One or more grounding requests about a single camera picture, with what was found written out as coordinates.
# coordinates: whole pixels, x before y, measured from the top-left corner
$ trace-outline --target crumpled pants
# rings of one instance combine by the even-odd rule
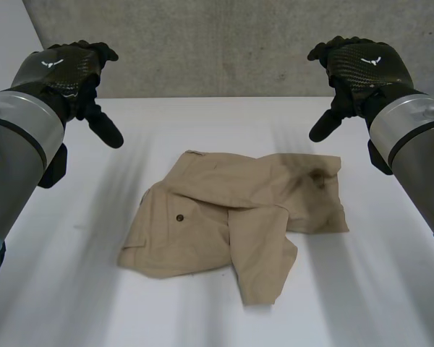
[[[349,229],[341,159],[187,151],[143,196],[119,265],[167,278],[233,264],[244,304],[273,304],[297,256],[286,231]]]

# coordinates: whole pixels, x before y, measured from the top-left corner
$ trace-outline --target stain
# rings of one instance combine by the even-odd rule
[[[279,82],[283,82],[285,79],[286,79],[286,73],[279,74],[278,77],[277,77],[277,80]]]

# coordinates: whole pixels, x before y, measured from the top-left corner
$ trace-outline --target black glove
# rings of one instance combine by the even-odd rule
[[[335,37],[319,43],[307,59],[319,60],[326,69],[336,96],[310,130],[314,142],[323,141],[345,118],[360,116],[368,129],[378,113],[392,101],[419,94],[400,55],[386,43],[368,39]],[[374,144],[368,142],[370,159],[385,174],[392,174]]]
[[[118,148],[124,143],[120,131],[95,104],[102,68],[108,60],[118,59],[105,43],[81,40],[54,45],[24,60],[10,90],[40,98],[55,110],[63,125],[74,117],[87,119],[93,132],[108,146]]]

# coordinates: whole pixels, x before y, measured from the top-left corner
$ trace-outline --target white table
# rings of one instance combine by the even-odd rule
[[[67,175],[37,189],[7,239],[0,347],[434,346],[434,239],[394,177],[374,169],[363,120],[307,134],[329,98],[101,100],[112,150],[68,125]],[[185,150],[342,157],[348,234],[299,247],[272,307],[244,308],[230,268],[153,280],[116,266],[143,192]]]

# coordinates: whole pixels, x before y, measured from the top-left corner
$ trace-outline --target white logo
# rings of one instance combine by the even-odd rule
[[[64,61],[64,59],[61,59],[60,61],[57,61],[56,63],[46,63],[46,62],[42,61],[42,64],[50,69],[51,67],[54,67],[55,65],[62,63],[63,61]]]
[[[361,58],[360,60],[364,61],[365,63],[373,64],[373,65],[376,66],[376,64],[381,61],[381,57],[378,57],[376,60],[372,60],[372,61],[369,61],[369,60],[366,60],[366,59],[363,59],[363,58]]]

